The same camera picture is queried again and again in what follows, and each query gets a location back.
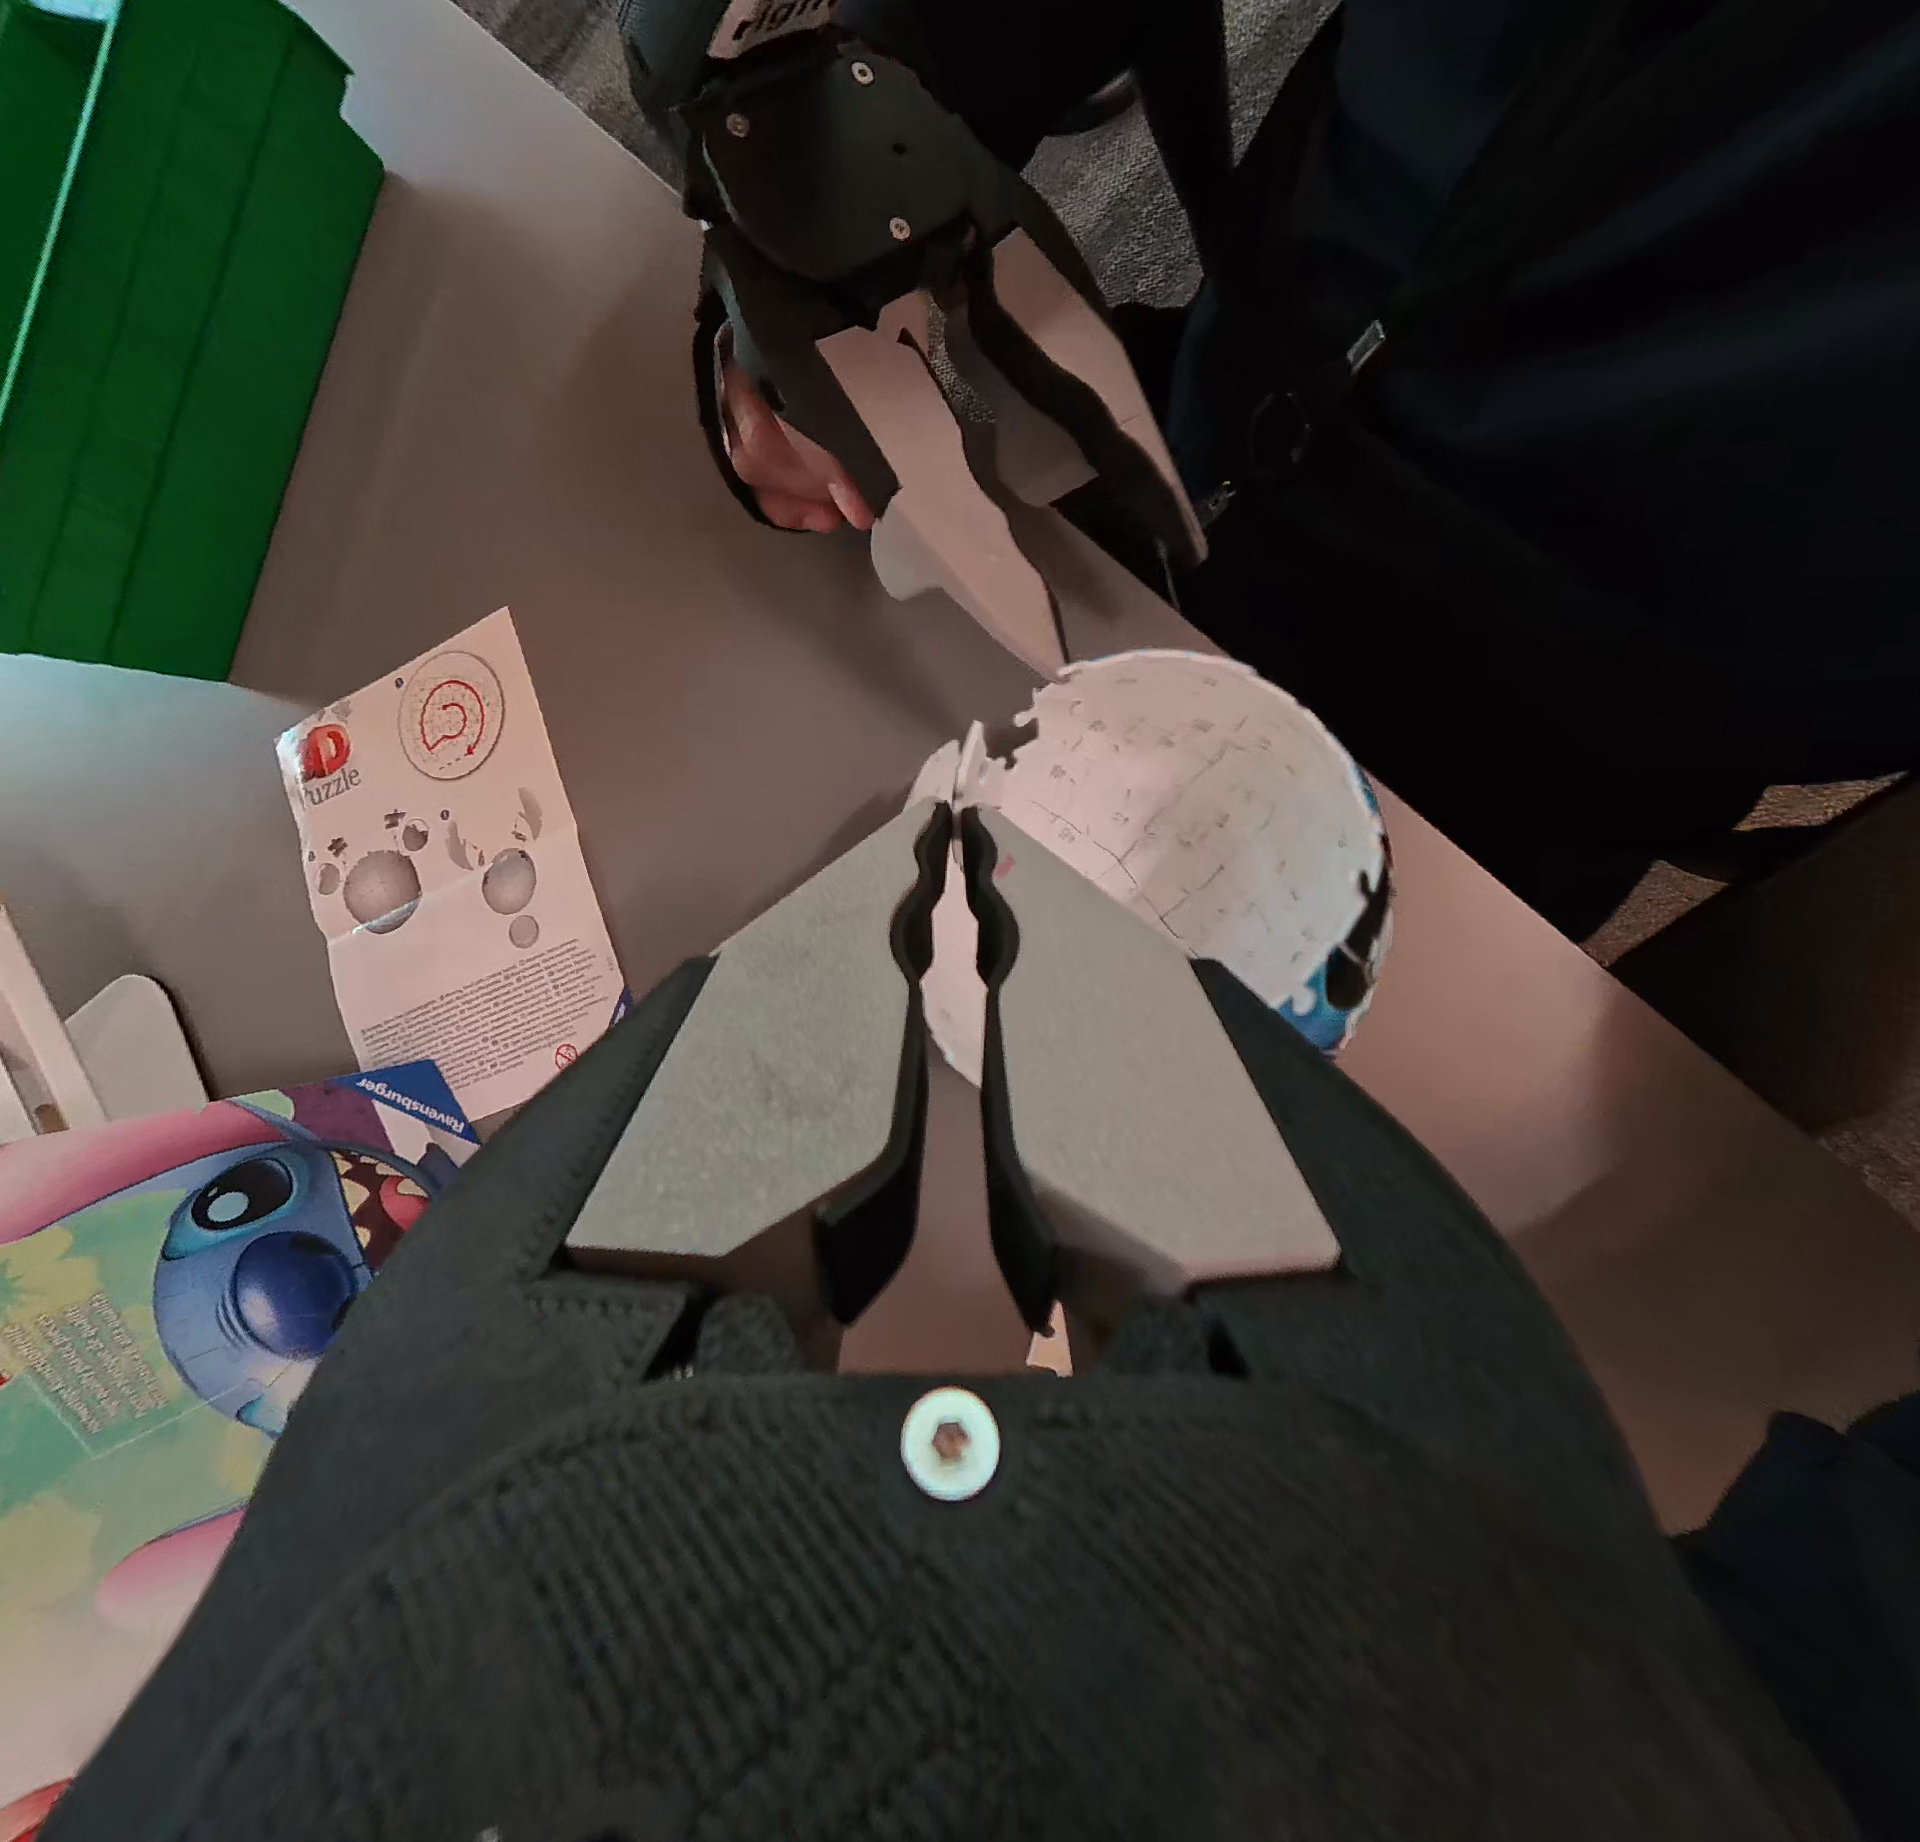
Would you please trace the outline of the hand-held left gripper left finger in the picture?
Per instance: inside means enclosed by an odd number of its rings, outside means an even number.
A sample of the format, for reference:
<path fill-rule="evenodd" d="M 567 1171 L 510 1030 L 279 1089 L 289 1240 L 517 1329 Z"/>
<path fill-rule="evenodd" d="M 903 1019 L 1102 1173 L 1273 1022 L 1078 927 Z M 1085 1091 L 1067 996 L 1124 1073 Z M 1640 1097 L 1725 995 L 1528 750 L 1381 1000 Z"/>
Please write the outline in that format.
<path fill-rule="evenodd" d="M 922 976 L 951 806 L 922 798 L 674 981 L 657 1064 L 566 1236 L 590 1270 L 848 1329 L 917 1228 Z"/>

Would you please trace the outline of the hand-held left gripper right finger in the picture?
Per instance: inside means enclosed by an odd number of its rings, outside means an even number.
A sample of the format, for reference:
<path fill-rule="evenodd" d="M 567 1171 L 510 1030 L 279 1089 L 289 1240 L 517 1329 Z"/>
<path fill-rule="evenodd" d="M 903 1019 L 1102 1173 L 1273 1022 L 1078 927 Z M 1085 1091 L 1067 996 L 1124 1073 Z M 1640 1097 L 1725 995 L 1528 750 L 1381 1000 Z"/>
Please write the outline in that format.
<path fill-rule="evenodd" d="M 992 1251 L 1034 1333 L 1329 1275 L 1337 1239 L 1195 968 L 1000 810 L 960 816 Z"/>

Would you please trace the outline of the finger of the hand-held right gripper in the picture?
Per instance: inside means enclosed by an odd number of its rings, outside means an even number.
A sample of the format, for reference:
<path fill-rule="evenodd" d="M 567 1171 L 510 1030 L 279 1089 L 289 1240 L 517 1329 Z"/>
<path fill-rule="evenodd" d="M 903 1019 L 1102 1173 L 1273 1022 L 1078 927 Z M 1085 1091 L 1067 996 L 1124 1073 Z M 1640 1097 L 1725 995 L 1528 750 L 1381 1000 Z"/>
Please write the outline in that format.
<path fill-rule="evenodd" d="M 932 292 L 1041 429 L 1067 441 L 1134 512 L 1174 511 L 1174 474 L 1134 367 L 1098 296 L 1023 228 L 987 243 L 949 228 L 932 245 Z"/>
<path fill-rule="evenodd" d="M 875 512 L 869 548 L 888 594 L 938 591 L 1041 678 L 1065 666 L 1058 611 L 1020 551 L 1005 512 L 974 477 L 962 425 L 925 354 L 932 301 L 922 290 L 884 305 L 873 326 L 819 342 L 891 487 L 859 483 Z"/>

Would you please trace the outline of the blue puzzle ball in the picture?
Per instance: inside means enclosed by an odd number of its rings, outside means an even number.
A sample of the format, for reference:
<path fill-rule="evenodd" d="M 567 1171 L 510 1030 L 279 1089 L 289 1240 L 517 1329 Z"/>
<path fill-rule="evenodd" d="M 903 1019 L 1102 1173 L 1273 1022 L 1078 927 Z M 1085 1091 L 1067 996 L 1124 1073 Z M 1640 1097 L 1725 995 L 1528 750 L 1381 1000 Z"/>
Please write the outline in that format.
<path fill-rule="evenodd" d="M 974 722 L 909 802 L 996 809 L 1337 1058 L 1388 950 L 1391 856 L 1374 789 L 1308 707 L 1224 656 L 1135 651 L 1071 663 L 1017 726 L 992 750 Z"/>

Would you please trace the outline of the person's right forearm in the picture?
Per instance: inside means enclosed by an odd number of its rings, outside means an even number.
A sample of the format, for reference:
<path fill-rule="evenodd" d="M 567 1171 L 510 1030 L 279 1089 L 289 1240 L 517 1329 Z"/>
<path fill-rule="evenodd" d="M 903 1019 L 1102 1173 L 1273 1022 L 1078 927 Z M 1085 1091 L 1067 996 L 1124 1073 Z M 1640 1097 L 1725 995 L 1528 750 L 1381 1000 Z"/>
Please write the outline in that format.
<path fill-rule="evenodd" d="M 1233 170 L 1224 0 L 839 0 L 832 16 L 1016 170 L 1122 76 L 1180 199 L 1217 197 Z"/>

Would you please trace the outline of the cardboard puzzle box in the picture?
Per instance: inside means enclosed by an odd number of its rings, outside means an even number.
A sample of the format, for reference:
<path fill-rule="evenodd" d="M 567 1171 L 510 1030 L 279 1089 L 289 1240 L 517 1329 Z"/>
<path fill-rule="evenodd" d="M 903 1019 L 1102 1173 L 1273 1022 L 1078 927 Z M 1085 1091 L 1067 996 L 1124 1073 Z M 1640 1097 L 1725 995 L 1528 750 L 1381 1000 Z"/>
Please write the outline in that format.
<path fill-rule="evenodd" d="M 4 1839 L 173 1645 L 344 1315 L 476 1151 L 428 1058 L 4 1146 Z"/>

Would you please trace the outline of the person's right hand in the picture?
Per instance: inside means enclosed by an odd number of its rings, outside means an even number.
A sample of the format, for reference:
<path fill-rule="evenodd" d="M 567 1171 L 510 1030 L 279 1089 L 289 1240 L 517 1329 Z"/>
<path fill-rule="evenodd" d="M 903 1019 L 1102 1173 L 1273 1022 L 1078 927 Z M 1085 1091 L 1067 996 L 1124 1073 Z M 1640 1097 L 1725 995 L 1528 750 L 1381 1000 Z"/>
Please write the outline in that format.
<path fill-rule="evenodd" d="M 718 362 L 718 411 L 732 474 L 772 529 L 872 532 L 875 515 L 839 461 L 794 430 L 728 348 Z"/>

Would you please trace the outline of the black badge reel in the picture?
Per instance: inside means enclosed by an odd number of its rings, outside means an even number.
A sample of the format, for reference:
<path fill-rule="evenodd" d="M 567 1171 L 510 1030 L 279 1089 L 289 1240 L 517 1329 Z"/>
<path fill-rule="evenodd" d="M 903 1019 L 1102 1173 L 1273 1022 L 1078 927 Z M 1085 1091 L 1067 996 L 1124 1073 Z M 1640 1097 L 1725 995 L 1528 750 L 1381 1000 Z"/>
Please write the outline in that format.
<path fill-rule="evenodd" d="M 1317 353 L 1282 319 L 1233 315 L 1213 341 L 1217 477 L 1197 502 L 1201 531 L 1254 493 L 1294 481 L 1357 398 L 1388 330 L 1369 319 L 1344 348 Z"/>

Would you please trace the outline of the white instruction sheet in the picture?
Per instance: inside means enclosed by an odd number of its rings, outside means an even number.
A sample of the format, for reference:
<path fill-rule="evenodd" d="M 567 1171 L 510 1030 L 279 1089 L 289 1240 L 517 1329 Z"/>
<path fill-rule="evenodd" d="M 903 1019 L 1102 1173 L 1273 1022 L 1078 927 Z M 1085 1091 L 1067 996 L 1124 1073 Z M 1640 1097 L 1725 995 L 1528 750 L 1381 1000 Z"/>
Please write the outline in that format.
<path fill-rule="evenodd" d="M 287 729 L 275 759 L 359 1069 L 433 1063 L 479 1121 L 532 1100 L 621 1019 L 505 609 Z"/>

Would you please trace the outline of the green stacked plastic bins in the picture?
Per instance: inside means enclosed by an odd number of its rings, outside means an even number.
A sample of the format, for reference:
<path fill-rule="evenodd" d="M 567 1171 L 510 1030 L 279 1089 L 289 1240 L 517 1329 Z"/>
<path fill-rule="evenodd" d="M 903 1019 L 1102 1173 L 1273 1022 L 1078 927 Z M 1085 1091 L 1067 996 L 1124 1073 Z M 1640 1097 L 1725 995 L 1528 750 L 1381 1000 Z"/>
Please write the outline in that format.
<path fill-rule="evenodd" d="M 221 680 L 385 173 L 279 0 L 4 0 L 2 644 Z"/>

